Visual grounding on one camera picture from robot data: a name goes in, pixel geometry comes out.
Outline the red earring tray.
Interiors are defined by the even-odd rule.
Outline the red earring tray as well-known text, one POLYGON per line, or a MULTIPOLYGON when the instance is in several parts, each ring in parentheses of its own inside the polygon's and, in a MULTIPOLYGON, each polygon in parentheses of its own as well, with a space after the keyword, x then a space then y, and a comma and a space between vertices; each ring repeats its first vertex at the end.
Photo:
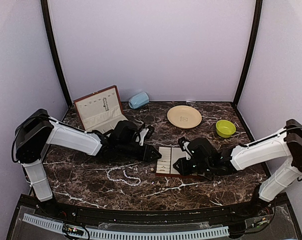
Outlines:
POLYGON ((182 176, 179 172, 173 167, 173 164, 179 159, 183 157, 190 158, 189 154, 185 151, 182 151, 180 148, 175 147, 160 147, 159 152, 162 155, 157 161, 156 166, 156 176, 158 177, 181 177, 181 178, 192 178, 199 179, 200 176, 197 176, 195 173, 192 175, 182 176))

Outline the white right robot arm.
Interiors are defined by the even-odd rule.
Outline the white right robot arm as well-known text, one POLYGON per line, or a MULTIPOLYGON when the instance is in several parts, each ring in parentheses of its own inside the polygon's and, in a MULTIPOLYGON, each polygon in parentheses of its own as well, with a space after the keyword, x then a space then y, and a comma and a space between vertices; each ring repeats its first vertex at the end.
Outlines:
POLYGON ((253 201, 246 205, 246 213, 258 216, 265 203, 275 197, 295 180, 302 180, 302 125, 294 119, 286 121, 277 132, 233 148, 217 151, 206 138, 178 141, 186 157, 179 158, 173 165, 182 176, 198 174, 210 179, 214 176, 231 175, 249 166, 284 158, 284 163, 255 190, 253 201))

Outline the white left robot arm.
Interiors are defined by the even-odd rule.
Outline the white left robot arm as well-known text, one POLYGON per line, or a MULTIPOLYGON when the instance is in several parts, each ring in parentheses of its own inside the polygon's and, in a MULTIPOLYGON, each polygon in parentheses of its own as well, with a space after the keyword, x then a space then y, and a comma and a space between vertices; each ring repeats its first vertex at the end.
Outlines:
POLYGON ((11 147, 11 159, 19 163, 36 198, 42 202, 41 209, 50 218, 61 214, 61 206, 53 201, 54 194, 43 165, 48 150, 65 148, 88 156, 114 153, 151 163, 162 155, 156 147, 145 141, 154 133, 154 127, 120 120, 106 131, 83 130, 53 118, 45 109, 35 111, 15 130, 11 147))

